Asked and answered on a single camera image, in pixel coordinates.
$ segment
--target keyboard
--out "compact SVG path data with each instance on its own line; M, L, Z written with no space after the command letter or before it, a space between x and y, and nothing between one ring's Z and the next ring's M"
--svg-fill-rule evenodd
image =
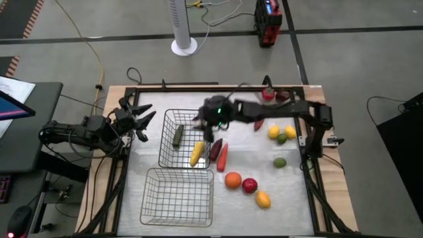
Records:
M8 202L11 191L11 176L0 175L0 204Z

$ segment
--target computer monitor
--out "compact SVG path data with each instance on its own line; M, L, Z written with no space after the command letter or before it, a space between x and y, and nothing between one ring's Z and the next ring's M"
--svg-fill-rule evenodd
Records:
M0 121L35 116L35 111L0 91Z

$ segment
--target yellow lemon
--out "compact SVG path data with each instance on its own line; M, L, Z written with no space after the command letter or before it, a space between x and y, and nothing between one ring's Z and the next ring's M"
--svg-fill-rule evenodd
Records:
M297 132L292 126L285 127L285 134L288 139L294 139L297 137Z
M263 191L258 191L256 194L256 203L261 208L270 208L270 197Z
M271 126L269 129L269 138L270 139L276 139L279 135L279 126Z

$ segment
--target green lime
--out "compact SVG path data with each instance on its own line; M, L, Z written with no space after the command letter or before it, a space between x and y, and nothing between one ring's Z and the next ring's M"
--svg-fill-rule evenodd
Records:
M285 143L287 139L288 139L288 138L286 137L286 135L285 135L285 134L280 134L280 135L278 135L278 143L279 143L280 145L281 145L281 144L283 144L283 143Z
M273 166L275 166L276 168L283 168L286 165L286 160L284 158L276 158L275 160L273 160Z

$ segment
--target orange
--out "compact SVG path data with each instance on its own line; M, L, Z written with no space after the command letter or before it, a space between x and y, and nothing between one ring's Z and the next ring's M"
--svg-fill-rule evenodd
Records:
M225 185L230 189L237 189L242 181L241 175L236 172L230 172L225 176Z

